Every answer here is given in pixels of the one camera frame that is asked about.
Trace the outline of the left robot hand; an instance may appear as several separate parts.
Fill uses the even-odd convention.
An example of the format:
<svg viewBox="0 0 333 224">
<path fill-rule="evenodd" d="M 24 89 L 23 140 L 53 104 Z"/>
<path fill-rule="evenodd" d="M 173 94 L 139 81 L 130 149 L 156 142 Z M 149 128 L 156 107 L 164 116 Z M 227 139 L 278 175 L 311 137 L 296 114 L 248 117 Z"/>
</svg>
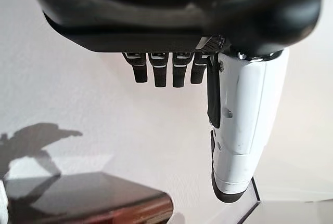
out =
<svg viewBox="0 0 333 224">
<path fill-rule="evenodd" d="M 207 78 L 212 185 L 224 203 L 252 181 L 274 124 L 288 47 L 314 30 L 322 0 L 37 0 L 49 25 L 94 52 L 120 52 L 135 80 Z"/>
</svg>

